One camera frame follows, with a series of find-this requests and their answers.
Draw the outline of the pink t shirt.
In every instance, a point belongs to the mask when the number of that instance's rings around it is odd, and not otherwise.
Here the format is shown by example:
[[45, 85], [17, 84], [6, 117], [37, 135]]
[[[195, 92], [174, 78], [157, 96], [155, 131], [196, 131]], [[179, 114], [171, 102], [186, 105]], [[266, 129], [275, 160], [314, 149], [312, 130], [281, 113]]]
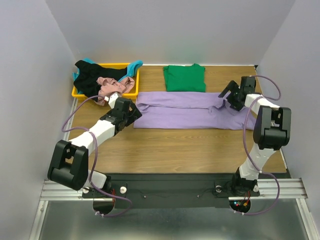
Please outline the pink t shirt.
[[99, 97], [96, 101], [100, 106], [105, 105], [105, 97], [110, 97], [114, 93], [118, 93], [120, 95], [127, 94], [135, 86], [135, 80], [131, 77], [125, 77], [121, 81], [117, 81], [114, 78], [99, 77], [96, 82], [100, 87], [98, 95], [103, 96], [103, 98]]

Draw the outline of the purple t shirt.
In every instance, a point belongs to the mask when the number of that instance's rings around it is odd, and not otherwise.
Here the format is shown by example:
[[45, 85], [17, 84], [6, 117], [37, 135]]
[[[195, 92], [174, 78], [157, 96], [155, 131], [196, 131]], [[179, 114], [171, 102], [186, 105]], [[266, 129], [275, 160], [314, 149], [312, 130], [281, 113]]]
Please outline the purple t shirt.
[[136, 106], [142, 113], [136, 129], [242, 130], [248, 109], [231, 108], [216, 92], [140, 92]]

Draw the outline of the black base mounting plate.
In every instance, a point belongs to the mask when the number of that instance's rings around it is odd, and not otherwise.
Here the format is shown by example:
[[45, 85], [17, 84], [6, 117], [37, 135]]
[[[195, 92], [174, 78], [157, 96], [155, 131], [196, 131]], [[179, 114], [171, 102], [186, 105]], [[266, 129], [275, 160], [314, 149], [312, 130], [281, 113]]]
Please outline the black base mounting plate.
[[[231, 191], [231, 173], [203, 173], [203, 174], [110, 174], [106, 187], [115, 193], [115, 197], [108, 197], [99, 191], [88, 188], [82, 190], [83, 197], [110, 200], [84, 200], [101, 203], [115, 203], [115, 208], [126, 209], [160, 209], [160, 208], [225, 208], [230, 207], [231, 200], [243, 200], [245, 196], [258, 197], [258, 192], [233, 194]], [[259, 179], [271, 179], [261, 176]], [[288, 174], [278, 174], [279, 179], [289, 179]], [[276, 197], [279, 199], [280, 185], [277, 185]]]

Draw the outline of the black t shirt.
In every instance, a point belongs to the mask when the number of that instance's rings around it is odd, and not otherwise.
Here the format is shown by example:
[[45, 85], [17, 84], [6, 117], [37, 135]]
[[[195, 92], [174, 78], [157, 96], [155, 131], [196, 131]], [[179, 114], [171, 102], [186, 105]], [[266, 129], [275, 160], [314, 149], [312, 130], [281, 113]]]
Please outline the black t shirt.
[[78, 68], [78, 76], [75, 78], [73, 85], [86, 97], [98, 95], [101, 90], [101, 84], [97, 83], [99, 77], [119, 81], [127, 74], [127, 68], [105, 68], [99, 64], [88, 63], [84, 60], [77, 61], [75, 66]]

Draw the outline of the left side aluminium rail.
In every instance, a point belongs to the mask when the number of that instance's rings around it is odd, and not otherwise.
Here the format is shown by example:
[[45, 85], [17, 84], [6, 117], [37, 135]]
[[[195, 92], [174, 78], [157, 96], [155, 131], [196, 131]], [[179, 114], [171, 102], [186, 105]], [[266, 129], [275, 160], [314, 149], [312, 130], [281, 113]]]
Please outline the left side aluminium rail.
[[70, 136], [70, 131], [68, 129], [71, 128], [74, 115], [73, 112], [76, 110], [78, 104], [78, 100], [76, 98], [73, 99], [72, 105], [70, 107], [70, 112], [69, 115], [67, 116], [66, 120], [62, 124], [61, 131], [63, 133], [63, 143], [64, 145], [62, 146], [62, 151], [61, 155], [58, 156], [58, 161], [57, 161], [57, 166], [58, 167], [63, 167], [67, 160], [71, 159], [72, 155], [70, 153], [70, 146], [69, 146], [69, 136]]

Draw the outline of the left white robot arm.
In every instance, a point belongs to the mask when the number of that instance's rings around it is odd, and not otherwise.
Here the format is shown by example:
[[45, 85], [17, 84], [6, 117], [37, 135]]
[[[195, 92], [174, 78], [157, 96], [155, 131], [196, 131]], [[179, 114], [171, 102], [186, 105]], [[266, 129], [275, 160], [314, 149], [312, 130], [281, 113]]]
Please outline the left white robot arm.
[[98, 146], [133, 124], [142, 113], [131, 99], [120, 97], [117, 93], [110, 97], [97, 95], [96, 98], [107, 102], [110, 110], [91, 128], [65, 129], [68, 122], [63, 124], [61, 131], [64, 133], [72, 130], [84, 132], [71, 140], [60, 140], [56, 143], [47, 177], [76, 191], [94, 188], [100, 197], [106, 197], [111, 193], [111, 184], [105, 174], [95, 171]]

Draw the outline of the folded green t shirt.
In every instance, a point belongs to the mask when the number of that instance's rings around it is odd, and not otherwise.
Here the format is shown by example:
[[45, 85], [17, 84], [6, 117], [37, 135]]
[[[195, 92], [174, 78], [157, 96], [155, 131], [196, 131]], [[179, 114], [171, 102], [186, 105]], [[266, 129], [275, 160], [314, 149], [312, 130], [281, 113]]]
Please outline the folded green t shirt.
[[167, 92], [206, 92], [204, 66], [194, 63], [190, 66], [168, 65], [163, 67]]

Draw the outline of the teal t shirt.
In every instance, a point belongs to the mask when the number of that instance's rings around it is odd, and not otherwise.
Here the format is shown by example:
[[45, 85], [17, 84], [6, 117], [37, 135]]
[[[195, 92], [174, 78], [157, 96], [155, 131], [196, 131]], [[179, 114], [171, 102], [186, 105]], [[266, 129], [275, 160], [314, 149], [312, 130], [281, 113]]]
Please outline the teal t shirt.
[[[85, 62], [87, 62], [89, 64], [96, 64], [96, 62], [94, 62], [90, 58], [84, 58], [83, 61], [85, 61]], [[134, 77], [134, 76], [136, 76], [138, 69], [143, 64], [144, 63], [143, 63], [142, 60], [137, 60], [137, 61], [134, 61], [134, 62], [130, 63], [129, 65], [127, 65], [126, 68], [121, 69], [121, 73], [120, 73], [121, 78], [118, 79], [118, 82], [120, 82], [122, 79], [124, 79], [126, 77]], [[79, 76], [79, 74], [80, 74], [80, 70], [77, 68], [77, 72], [73, 72], [72, 73], [73, 81], [76, 80], [76, 78]]]

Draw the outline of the yellow plastic bin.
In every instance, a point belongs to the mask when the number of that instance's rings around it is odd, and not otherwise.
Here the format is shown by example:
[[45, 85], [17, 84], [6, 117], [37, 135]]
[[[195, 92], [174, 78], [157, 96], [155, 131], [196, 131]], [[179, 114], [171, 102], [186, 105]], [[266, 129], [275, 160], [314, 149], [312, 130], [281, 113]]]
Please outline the yellow plastic bin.
[[83, 100], [96, 95], [109, 96], [119, 93], [135, 99], [139, 91], [140, 68], [143, 62], [95, 63], [88, 59], [76, 62], [71, 95]]

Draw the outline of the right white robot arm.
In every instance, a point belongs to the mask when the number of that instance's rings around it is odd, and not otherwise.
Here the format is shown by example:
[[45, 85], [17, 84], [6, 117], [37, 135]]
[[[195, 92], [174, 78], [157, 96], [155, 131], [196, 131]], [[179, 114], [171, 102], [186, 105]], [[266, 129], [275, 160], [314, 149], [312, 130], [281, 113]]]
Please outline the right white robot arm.
[[253, 128], [253, 146], [246, 150], [245, 162], [236, 170], [230, 182], [234, 195], [258, 192], [258, 178], [268, 159], [286, 146], [291, 136], [292, 111], [272, 103], [272, 98], [256, 92], [256, 76], [243, 76], [240, 84], [230, 81], [219, 94], [225, 98], [230, 108], [241, 111], [247, 108], [247, 114], [256, 115]]

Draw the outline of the aluminium frame rail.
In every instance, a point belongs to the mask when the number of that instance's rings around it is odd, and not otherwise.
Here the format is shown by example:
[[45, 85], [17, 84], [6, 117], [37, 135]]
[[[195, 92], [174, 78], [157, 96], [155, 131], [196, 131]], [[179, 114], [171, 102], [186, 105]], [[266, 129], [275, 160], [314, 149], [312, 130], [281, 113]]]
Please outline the aluminium frame rail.
[[[272, 179], [259, 179], [259, 196], [251, 196], [251, 200], [271, 200], [277, 195], [277, 184]], [[283, 178], [278, 180], [280, 186], [279, 199], [307, 199], [302, 179]], [[41, 201], [109, 201], [110, 198], [103, 197], [83, 197], [81, 190], [73, 190], [53, 181], [45, 181], [40, 195]]]

